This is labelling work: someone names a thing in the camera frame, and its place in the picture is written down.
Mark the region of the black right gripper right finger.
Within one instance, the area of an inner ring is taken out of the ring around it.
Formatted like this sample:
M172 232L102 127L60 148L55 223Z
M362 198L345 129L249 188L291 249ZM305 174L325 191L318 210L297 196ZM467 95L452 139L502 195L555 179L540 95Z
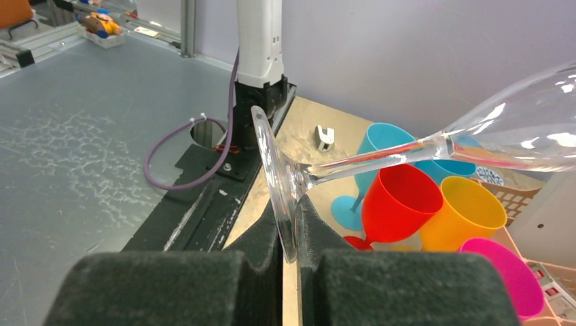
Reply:
M303 325L519 325L501 277L469 253L360 251L298 203Z

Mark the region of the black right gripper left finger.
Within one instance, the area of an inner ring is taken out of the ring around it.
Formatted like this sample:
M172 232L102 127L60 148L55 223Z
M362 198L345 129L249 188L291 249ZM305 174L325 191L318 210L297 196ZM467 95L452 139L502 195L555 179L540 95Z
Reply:
M282 250L271 206L230 246L79 260L45 325L280 325Z

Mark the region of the teal wine glass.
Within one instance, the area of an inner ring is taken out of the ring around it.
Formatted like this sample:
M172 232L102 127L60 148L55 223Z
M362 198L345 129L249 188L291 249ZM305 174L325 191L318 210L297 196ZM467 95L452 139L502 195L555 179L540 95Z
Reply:
M357 154L403 145L415 140L410 133L396 125L378 122L367 128ZM363 230L361 221L362 201L377 173L377 170L373 170L355 175L354 180L359 190L358 195L356 197L338 196L332 202L331 213L342 227L352 231Z

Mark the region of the red plastic wine glass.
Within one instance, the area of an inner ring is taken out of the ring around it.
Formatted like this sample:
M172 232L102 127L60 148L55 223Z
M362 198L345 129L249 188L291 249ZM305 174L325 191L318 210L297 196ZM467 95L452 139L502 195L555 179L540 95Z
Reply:
M394 243L411 237L444 204L436 183L423 171L401 164L378 171L363 199L361 222L365 236L345 236L359 250L372 243Z

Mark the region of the yellow plastic wine glass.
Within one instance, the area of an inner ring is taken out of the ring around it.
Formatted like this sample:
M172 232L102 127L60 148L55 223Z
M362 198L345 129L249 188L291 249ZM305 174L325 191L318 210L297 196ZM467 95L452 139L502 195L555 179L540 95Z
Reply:
M457 251L467 240L489 238L505 226L505 208L479 183L447 177L439 189L442 208L416 233L421 251Z

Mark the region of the blue plastic wine glass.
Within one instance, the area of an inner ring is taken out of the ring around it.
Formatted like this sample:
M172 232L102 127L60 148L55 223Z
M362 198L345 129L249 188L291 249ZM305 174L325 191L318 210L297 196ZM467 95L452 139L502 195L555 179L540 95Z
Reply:
M450 176L470 178L477 168L473 163L459 160L426 160L412 163L412 165L427 174L436 185L440 185L446 177Z

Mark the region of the magenta plastic wine glass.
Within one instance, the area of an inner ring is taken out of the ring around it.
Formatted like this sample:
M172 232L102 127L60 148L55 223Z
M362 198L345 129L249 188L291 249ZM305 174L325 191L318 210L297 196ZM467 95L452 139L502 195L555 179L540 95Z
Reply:
M541 285L528 265L503 245L487 238L470 238L458 250L485 257L498 271L521 321L539 316L545 306Z

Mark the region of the clear wine glass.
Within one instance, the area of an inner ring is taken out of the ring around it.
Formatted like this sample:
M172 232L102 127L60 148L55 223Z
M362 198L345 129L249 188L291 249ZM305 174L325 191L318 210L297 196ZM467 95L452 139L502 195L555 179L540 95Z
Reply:
M424 160L459 160L547 173L575 169L573 62L516 82L430 136L321 164L289 158L276 146L264 110L254 106L251 115L288 263L297 257L298 203L308 190L326 181Z

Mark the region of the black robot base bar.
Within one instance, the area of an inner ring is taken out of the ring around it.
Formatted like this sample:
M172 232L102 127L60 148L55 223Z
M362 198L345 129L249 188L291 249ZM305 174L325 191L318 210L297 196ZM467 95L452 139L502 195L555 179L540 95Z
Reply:
M202 185L167 192L125 251L219 251L260 170L259 153L242 151Z

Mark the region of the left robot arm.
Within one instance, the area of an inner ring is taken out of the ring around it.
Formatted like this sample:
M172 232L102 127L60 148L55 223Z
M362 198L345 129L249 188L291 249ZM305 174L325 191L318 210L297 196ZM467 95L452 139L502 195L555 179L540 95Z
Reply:
M282 2L238 1L239 60L232 143L242 149L257 146L251 108L258 106L270 120L287 102L289 83L282 59Z

